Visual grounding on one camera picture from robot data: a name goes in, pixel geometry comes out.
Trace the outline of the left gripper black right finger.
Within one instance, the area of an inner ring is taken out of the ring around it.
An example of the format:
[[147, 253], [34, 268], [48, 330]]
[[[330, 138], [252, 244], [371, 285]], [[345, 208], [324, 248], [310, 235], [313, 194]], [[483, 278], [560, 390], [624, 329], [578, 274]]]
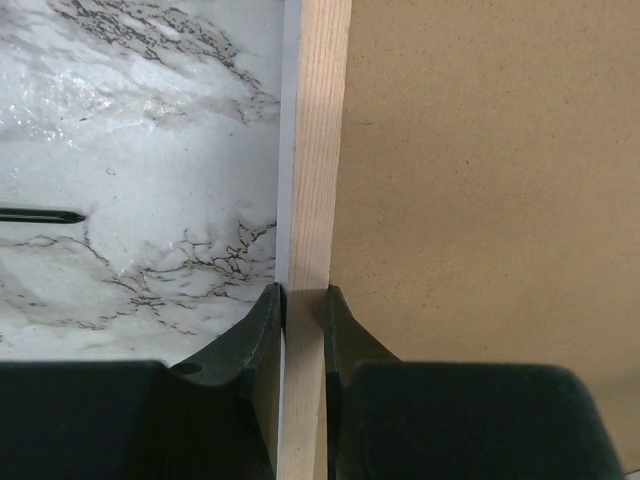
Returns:
[[620, 479], [595, 403], [550, 365], [404, 362], [353, 316], [324, 307], [332, 479]]

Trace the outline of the white picture frame with photo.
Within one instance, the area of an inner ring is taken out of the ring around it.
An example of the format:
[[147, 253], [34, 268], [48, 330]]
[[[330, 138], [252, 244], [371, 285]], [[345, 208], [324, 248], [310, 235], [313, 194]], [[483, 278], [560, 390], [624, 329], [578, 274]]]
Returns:
[[323, 475], [322, 296], [411, 360], [561, 365], [639, 466], [639, 5], [289, 1], [278, 475]]

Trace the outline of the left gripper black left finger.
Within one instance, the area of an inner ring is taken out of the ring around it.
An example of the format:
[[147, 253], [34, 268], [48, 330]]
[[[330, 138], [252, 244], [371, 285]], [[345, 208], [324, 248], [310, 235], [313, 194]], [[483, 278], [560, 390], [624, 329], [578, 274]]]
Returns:
[[271, 479], [255, 396], [279, 337], [281, 288], [174, 366], [1, 366], [5, 479]]

